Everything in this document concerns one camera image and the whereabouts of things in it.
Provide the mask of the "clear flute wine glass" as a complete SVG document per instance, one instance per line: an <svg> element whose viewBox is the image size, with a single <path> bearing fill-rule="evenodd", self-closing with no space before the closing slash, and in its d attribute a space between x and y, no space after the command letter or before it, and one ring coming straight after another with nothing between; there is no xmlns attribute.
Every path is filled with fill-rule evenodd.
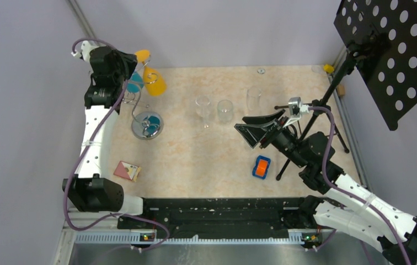
<svg viewBox="0 0 417 265"><path fill-rule="evenodd" d="M261 89L253 87L247 90L247 108L249 111L256 111L260 108Z"/></svg>

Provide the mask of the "clear ribbed short glass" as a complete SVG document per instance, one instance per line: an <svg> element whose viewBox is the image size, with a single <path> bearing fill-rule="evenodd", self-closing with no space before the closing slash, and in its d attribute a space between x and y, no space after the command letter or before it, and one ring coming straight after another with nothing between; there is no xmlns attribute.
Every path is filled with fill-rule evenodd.
<svg viewBox="0 0 417 265"><path fill-rule="evenodd" d="M232 121L234 116L234 105L230 100L224 99L218 102L217 114L219 122L228 124Z"/></svg>

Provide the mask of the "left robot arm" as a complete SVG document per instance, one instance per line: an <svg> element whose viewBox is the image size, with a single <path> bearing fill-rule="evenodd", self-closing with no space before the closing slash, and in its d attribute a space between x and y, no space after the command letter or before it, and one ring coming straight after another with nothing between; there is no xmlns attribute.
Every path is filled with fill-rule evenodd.
<svg viewBox="0 0 417 265"><path fill-rule="evenodd" d="M108 46L82 44L75 57L92 68L84 95L85 129L81 154L72 175L63 180L66 203L81 212L129 214L138 228L151 223L150 211L141 197L126 195L121 185L110 180L108 160L114 125L127 88L126 80L137 66L137 57Z"/></svg>

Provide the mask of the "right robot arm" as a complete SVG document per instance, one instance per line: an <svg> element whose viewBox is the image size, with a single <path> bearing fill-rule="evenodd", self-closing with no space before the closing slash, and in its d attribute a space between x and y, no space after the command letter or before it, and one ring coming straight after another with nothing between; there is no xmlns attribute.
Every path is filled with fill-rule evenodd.
<svg viewBox="0 0 417 265"><path fill-rule="evenodd" d="M330 227L372 246L391 264L417 264L417 216L403 212L355 182L330 161L332 135L317 132L300 140L289 126L312 111L304 105L290 117L283 111L246 116L235 129L250 147L274 146L298 167L300 177L324 199L306 198L298 212L304 227Z"/></svg>

